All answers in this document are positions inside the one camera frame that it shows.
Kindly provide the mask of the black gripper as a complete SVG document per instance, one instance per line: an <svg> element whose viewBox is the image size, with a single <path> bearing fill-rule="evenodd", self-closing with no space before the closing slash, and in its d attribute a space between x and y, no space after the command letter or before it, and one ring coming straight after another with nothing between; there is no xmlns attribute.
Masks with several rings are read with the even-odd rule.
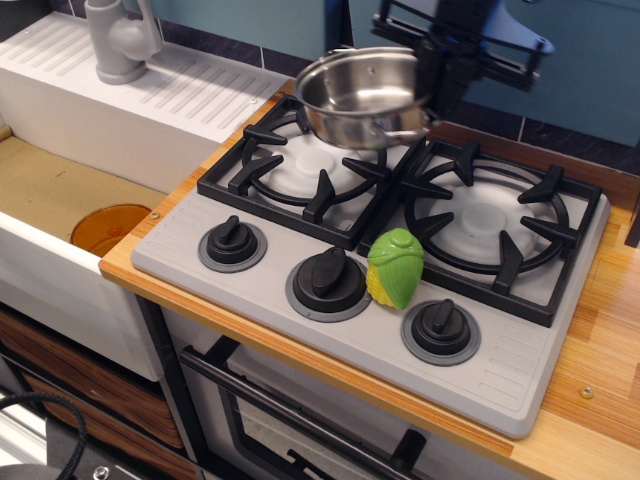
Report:
<svg viewBox="0 0 640 480"><path fill-rule="evenodd" d="M432 96L432 114L449 116L482 78L529 90L543 58L555 51L519 23L503 1L382 1L372 32L413 50L417 94Z"/></svg>

